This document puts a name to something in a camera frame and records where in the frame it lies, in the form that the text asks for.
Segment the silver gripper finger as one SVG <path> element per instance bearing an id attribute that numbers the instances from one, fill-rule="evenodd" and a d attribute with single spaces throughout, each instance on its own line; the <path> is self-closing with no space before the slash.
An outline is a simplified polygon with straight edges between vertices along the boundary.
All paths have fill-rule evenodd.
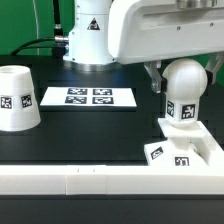
<path id="1" fill-rule="evenodd" d="M 217 72 L 224 64 L 224 52 L 211 53 L 209 60 L 205 66 L 205 71 L 208 78 L 208 84 L 214 84 L 216 82 Z"/>

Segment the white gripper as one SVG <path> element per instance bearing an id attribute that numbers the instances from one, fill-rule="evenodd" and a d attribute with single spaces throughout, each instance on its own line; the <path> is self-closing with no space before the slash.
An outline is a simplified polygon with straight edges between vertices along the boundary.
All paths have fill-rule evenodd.
<path id="1" fill-rule="evenodd" d="M 224 0 L 114 0 L 108 50 L 121 64 L 145 62 L 152 90 L 165 92 L 157 60 L 224 51 Z"/>

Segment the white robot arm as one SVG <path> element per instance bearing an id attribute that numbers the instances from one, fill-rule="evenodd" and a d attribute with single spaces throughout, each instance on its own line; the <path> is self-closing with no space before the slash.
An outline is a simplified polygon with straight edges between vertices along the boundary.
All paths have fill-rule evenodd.
<path id="1" fill-rule="evenodd" d="M 84 71 L 143 62 L 159 93 L 163 60 L 201 54 L 214 82 L 224 65 L 224 0 L 75 0 L 64 61 Z"/>

